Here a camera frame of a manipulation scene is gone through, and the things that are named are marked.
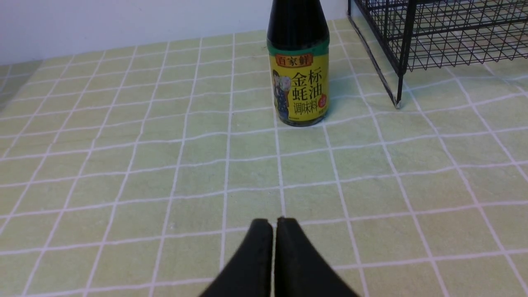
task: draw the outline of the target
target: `white wall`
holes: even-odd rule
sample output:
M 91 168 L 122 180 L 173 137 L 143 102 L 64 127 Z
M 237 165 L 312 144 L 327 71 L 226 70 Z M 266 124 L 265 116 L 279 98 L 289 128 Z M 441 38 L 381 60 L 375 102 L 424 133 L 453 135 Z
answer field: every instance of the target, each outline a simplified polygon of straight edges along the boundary
M 326 18 L 346 0 L 321 0 Z M 1 0 L 0 65 L 266 29 L 271 0 Z

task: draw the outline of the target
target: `bottle label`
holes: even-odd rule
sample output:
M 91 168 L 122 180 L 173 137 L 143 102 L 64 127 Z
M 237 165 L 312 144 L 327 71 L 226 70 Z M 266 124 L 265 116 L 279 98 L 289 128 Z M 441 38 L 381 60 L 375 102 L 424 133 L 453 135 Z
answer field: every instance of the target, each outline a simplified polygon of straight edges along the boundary
M 268 42 L 275 108 L 281 118 L 304 122 L 328 110 L 328 44 L 281 51 Z

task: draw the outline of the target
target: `red seal on label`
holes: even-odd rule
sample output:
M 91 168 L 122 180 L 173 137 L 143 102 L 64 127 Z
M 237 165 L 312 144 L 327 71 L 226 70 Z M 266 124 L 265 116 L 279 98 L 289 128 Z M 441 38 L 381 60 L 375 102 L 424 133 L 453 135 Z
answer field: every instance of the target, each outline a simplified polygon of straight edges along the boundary
M 319 99 L 319 102 L 317 103 L 319 105 L 319 108 L 323 108 L 326 105 L 326 95 L 323 94 L 321 98 Z

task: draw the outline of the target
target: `cartoon figure on label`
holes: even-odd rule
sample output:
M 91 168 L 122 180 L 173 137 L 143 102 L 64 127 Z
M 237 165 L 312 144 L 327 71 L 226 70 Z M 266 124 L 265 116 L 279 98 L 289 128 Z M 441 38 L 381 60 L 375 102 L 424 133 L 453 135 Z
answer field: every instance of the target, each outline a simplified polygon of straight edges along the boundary
M 291 89 L 291 79 L 287 76 L 280 76 L 276 70 L 273 70 L 275 107 L 281 118 L 288 118 L 288 94 Z

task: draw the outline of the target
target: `metal wire rack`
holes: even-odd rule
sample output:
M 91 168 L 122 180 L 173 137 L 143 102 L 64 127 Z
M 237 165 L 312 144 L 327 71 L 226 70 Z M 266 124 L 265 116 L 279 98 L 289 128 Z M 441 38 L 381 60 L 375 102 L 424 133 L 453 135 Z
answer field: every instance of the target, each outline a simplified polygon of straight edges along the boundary
M 353 10 L 361 13 L 398 75 L 396 96 Z M 348 18 L 396 108 L 407 70 L 528 58 L 528 0 L 349 0 Z

